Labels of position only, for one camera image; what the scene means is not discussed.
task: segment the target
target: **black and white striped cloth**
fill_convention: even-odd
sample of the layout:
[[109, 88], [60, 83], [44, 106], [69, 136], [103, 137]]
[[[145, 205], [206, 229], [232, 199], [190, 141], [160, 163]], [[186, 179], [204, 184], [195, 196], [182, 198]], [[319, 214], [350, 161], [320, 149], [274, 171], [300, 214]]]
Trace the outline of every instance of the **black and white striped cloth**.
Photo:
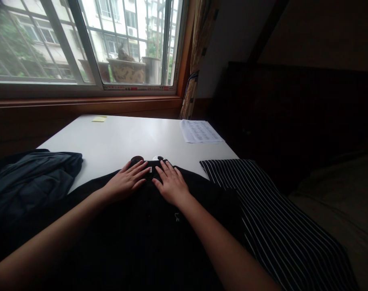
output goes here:
[[344, 247], [281, 195], [256, 162], [200, 164], [210, 181], [238, 192], [245, 246], [283, 289], [359, 289]]

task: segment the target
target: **forearm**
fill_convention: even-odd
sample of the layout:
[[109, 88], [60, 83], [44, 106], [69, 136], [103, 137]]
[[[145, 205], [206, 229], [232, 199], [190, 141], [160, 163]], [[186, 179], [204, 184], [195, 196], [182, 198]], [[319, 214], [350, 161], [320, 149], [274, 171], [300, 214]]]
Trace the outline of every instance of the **forearm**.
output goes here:
[[105, 207], [99, 194], [100, 190], [92, 193], [0, 262], [0, 289], [23, 289], [45, 278]]
[[179, 205], [226, 290], [280, 290], [259, 263], [192, 196]]

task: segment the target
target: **hand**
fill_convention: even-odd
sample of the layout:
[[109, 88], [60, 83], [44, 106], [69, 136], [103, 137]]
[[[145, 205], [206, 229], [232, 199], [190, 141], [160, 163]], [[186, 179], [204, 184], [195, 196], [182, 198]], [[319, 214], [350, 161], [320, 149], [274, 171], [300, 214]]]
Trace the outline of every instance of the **hand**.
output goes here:
[[173, 168], [168, 161], [166, 164], [161, 161], [161, 167], [163, 170], [159, 167], [156, 167], [156, 170], [161, 177], [162, 184], [157, 179], [153, 179], [153, 183], [166, 201], [179, 207], [191, 195], [188, 186], [180, 171], [177, 168]]
[[104, 195], [106, 202], [112, 203], [129, 197], [146, 180], [141, 179], [149, 169], [144, 169], [147, 161], [142, 160], [132, 166], [131, 161], [120, 170], [108, 183], [101, 189], [101, 195]]

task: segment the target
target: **finger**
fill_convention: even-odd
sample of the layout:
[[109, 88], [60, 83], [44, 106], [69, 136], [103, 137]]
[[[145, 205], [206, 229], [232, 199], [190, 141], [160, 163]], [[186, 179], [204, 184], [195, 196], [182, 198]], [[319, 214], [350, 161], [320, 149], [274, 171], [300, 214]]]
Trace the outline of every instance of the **finger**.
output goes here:
[[137, 183], [134, 184], [134, 186], [131, 188], [133, 191], [137, 190], [139, 187], [141, 187], [141, 185], [143, 183], [145, 183], [146, 180], [145, 179], [142, 179], [142, 180], [139, 180]]
[[134, 180], [138, 180], [138, 179], [142, 178], [143, 176], [145, 176], [145, 174], [148, 173], [148, 172], [149, 172], [149, 168], [139, 172], [133, 178], [134, 178]]
[[180, 170], [179, 170], [179, 169], [177, 169], [176, 167], [175, 167], [175, 172], [177, 173], [177, 176], [178, 176], [180, 179], [184, 180], [183, 175], [181, 174]]
[[165, 172], [163, 170], [161, 170], [159, 167], [156, 167], [156, 171], [158, 172], [158, 174], [161, 177], [162, 182], [165, 182], [166, 179], [168, 178], [165, 174]]
[[119, 171], [119, 173], [123, 173], [123, 172], [125, 172], [125, 171], [128, 169], [128, 167], [130, 166], [130, 163], [131, 163], [131, 161], [128, 161], [128, 162], [123, 166], [123, 168]]
[[129, 173], [135, 168], [137, 168], [139, 165], [143, 164], [143, 160], [140, 160], [138, 163], [136, 163], [134, 166], [132, 166], [130, 169], [128, 169], [125, 173]]
[[164, 161], [161, 161], [161, 167], [164, 169], [165, 174], [169, 177], [171, 173], [169, 168], [165, 165]]
[[135, 168], [134, 170], [132, 170], [130, 173], [132, 175], [138, 174], [139, 172], [141, 172], [145, 167], [147, 166], [147, 161], [144, 162], [142, 165], [139, 165], [137, 168]]
[[173, 169], [172, 165], [169, 163], [169, 161], [166, 161], [166, 165], [168, 166], [169, 171], [176, 175], [175, 170]]
[[158, 181], [157, 179], [153, 179], [152, 182], [157, 187], [158, 191], [161, 193], [162, 190], [164, 189], [164, 186], [161, 184], [161, 182]]

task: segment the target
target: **paper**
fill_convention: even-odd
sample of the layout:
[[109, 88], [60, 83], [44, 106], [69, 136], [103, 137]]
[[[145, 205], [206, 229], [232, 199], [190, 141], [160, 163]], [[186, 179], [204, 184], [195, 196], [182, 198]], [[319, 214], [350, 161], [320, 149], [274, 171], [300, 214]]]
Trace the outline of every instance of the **paper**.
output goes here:
[[105, 122], [107, 116], [96, 116], [94, 119], [92, 119], [92, 122]]
[[219, 143], [224, 140], [207, 121], [185, 120], [180, 127], [187, 143]]

